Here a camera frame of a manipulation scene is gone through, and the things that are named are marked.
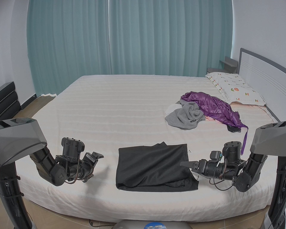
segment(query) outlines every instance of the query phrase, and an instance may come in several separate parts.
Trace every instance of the purple satin clothing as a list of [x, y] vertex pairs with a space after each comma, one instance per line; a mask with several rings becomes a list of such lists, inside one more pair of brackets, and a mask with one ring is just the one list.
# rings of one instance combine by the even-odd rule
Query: purple satin clothing
[[[210, 96], [204, 92], [188, 92], [181, 96], [181, 99], [188, 102], [196, 102], [204, 115], [212, 117], [225, 125], [230, 125], [234, 127], [246, 127], [248, 131], [248, 127], [244, 125], [239, 117], [239, 113], [237, 111], [233, 111], [231, 106], [222, 101], [221, 99]], [[247, 138], [247, 132], [244, 136], [241, 154], [243, 154], [245, 143]]]

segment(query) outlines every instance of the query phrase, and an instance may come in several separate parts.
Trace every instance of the white pillow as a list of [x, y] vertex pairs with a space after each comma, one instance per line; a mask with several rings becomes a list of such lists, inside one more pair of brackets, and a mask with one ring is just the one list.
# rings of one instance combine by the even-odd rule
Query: white pillow
[[212, 72], [206, 75], [217, 87], [227, 103], [239, 102], [264, 106], [266, 102], [239, 74]]

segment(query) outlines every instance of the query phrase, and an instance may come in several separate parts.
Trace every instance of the white wall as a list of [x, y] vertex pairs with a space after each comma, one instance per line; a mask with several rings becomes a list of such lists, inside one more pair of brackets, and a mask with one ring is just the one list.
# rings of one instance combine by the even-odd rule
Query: white wall
[[240, 48], [286, 67], [286, 0], [233, 0], [231, 57]]
[[29, 0], [0, 0], [0, 86], [14, 81], [22, 105], [35, 94], [27, 51]]

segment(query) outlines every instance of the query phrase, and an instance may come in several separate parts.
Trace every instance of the mattress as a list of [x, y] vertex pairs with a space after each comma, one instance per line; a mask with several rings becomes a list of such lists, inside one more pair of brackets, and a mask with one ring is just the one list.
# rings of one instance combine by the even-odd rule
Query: mattress
[[[222, 150], [228, 141], [243, 141], [224, 124], [201, 121], [192, 130], [169, 126], [165, 110], [189, 91], [203, 91], [223, 99], [205, 77], [156, 75], [93, 75], [72, 83], [33, 118], [47, 139], [53, 156], [62, 154], [61, 139], [73, 137], [85, 144], [85, 152], [104, 155], [87, 183], [55, 187], [42, 179], [29, 157], [16, 162], [21, 191], [36, 204], [58, 213], [100, 221], [122, 219], [157, 221], [212, 221], [264, 208], [273, 195], [277, 157], [269, 156], [259, 181], [247, 192], [235, 187], [219, 191], [208, 179], [198, 177], [198, 190], [175, 193], [128, 192], [115, 186], [118, 148], [165, 142], [187, 143], [190, 161], [207, 159], [212, 150]], [[266, 109], [255, 105], [232, 104], [249, 127], [246, 160], [255, 129], [272, 123]], [[231, 181], [218, 187], [228, 188]]]

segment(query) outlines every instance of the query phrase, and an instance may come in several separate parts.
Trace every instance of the teal curtain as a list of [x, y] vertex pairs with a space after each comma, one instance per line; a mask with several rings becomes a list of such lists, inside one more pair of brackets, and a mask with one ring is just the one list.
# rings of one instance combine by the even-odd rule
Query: teal curtain
[[28, 57], [37, 95], [83, 75], [111, 74], [108, 0], [30, 0]]
[[204, 76], [230, 56], [232, 27], [231, 0], [30, 0], [35, 90], [93, 74]]
[[110, 0], [113, 74], [205, 76], [231, 54], [231, 0]]

